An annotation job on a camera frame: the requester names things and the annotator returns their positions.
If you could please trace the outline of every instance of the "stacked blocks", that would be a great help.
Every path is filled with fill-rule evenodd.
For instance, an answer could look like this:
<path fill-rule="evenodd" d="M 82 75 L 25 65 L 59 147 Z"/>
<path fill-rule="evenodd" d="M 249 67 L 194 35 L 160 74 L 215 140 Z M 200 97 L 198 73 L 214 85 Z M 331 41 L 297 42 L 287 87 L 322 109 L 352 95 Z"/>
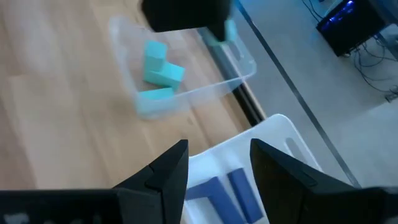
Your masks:
<path fill-rule="evenodd" d="M 185 69 L 166 61 L 167 46 L 163 43 L 148 40 L 145 43 L 144 54 L 144 81 L 168 88 L 140 92 L 136 101 L 138 113 L 145 114 L 173 107 L 174 105 L 154 104 L 146 100 L 164 100 L 173 97 L 181 84 Z"/>
<path fill-rule="evenodd" d="M 236 24 L 232 19 L 227 19 L 225 21 L 225 29 L 226 29 L 226 40 L 223 42 L 219 42 L 217 38 L 207 29 L 204 33 L 203 37 L 209 46 L 218 46 L 221 44 L 225 44 L 228 42 L 235 41 L 236 36 L 238 36 L 238 30 L 236 28 Z"/>

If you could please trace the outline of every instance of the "clear plastic bin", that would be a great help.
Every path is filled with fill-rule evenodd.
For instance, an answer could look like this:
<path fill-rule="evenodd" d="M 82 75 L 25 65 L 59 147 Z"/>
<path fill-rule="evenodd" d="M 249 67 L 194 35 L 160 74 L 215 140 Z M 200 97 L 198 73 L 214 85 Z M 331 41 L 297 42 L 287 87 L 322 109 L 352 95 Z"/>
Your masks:
<path fill-rule="evenodd" d="M 219 98 L 256 73 L 256 63 L 239 37 L 229 44 L 210 47 L 202 39 L 206 32 L 207 29 L 201 28 L 153 33 L 132 24 L 126 17 L 111 18 L 109 33 L 124 86 L 136 109 L 145 108 L 137 110 L 139 115 L 157 118 Z M 138 94 L 161 88 L 143 81 L 144 44 L 147 40 L 165 43 L 169 48 L 167 61 L 185 68 L 184 79 L 173 97 L 150 100 Z M 212 50 L 223 53 L 232 72 L 221 74 L 211 56 Z"/>

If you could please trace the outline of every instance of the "floor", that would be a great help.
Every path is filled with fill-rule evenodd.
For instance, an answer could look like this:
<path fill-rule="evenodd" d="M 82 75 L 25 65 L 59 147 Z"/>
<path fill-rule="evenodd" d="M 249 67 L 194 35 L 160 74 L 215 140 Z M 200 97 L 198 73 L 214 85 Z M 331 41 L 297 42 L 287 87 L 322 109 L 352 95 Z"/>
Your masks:
<path fill-rule="evenodd" d="M 333 3 L 312 2 L 320 14 Z M 394 172 L 398 169 L 398 101 L 388 103 L 383 93 L 367 85 L 353 66 L 353 56 L 334 55 L 301 1 L 241 3 L 272 51 L 261 45 L 243 15 L 236 12 L 241 37 L 258 65 L 257 76 L 248 85 L 266 114 L 287 115 L 327 174 L 361 187 L 398 185 Z M 368 49 L 381 54 L 374 40 L 368 42 Z M 364 63 L 375 61 L 363 54 Z M 398 63 L 384 61 L 364 72 L 375 79 L 391 77 L 373 83 L 388 90 L 398 83 L 397 70 Z"/>
<path fill-rule="evenodd" d="M 137 3 L 0 1 L 0 189 L 111 187 L 180 139 L 193 155 L 249 128 L 232 94 L 137 116 L 108 40 L 111 16 L 143 23 Z M 186 54 L 198 82 L 221 77 L 195 46 Z"/>

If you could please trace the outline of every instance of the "blue block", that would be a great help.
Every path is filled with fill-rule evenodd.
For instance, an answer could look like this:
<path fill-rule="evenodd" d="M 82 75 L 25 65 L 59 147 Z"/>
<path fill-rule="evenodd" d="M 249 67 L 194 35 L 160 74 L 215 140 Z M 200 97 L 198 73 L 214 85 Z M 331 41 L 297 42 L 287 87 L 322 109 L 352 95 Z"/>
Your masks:
<path fill-rule="evenodd" d="M 138 114 L 147 114 L 153 111 L 164 110 L 173 105 L 165 105 L 163 103 L 156 103 L 151 100 L 163 100 L 174 96 L 172 88 L 162 88 L 158 90 L 149 90 L 139 92 L 136 100 L 136 110 Z"/>
<path fill-rule="evenodd" d="M 203 184 L 187 189 L 185 192 L 186 200 L 203 197 L 209 198 L 210 203 L 214 206 L 223 223 L 244 223 L 243 217 L 241 217 L 238 209 L 232 203 L 231 198 L 225 192 L 225 189 L 218 177 L 213 177 Z"/>
<path fill-rule="evenodd" d="M 160 71 L 144 68 L 144 80 L 161 86 L 169 86 L 174 91 L 178 90 L 184 76 L 185 68 L 165 62 Z"/>
<path fill-rule="evenodd" d="M 219 42 L 217 40 L 217 38 L 207 29 L 203 35 L 207 45 L 218 46 L 218 45 L 225 44 L 225 43 L 228 43 L 231 41 L 235 41 L 236 37 L 238 36 L 238 30 L 236 28 L 235 22 L 232 19 L 227 19 L 224 24 L 225 24 L 225 29 L 226 29 L 225 41 Z"/>
<path fill-rule="evenodd" d="M 248 221 L 248 223 L 255 223 L 261 219 L 264 215 L 261 212 L 244 170 L 240 168 L 230 172 L 228 174 L 228 179 L 231 182 L 235 196 L 246 217 L 246 221 Z"/>
<path fill-rule="evenodd" d="M 159 71 L 166 62 L 167 46 L 160 42 L 147 40 L 144 54 L 144 67 Z"/>

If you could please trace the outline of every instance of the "wooden table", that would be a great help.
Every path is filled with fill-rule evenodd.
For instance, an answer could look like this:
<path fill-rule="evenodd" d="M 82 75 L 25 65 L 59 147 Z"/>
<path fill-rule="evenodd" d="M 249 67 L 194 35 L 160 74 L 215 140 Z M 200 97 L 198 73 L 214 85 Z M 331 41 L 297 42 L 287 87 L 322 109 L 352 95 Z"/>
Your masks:
<path fill-rule="evenodd" d="M 249 128 L 233 95 L 158 120 L 136 116 L 108 39 L 111 16 L 143 23 L 136 0 L 0 7 L 2 189 L 111 187 L 180 139 L 197 154 Z M 197 73 L 220 75 L 205 49 L 189 57 Z"/>

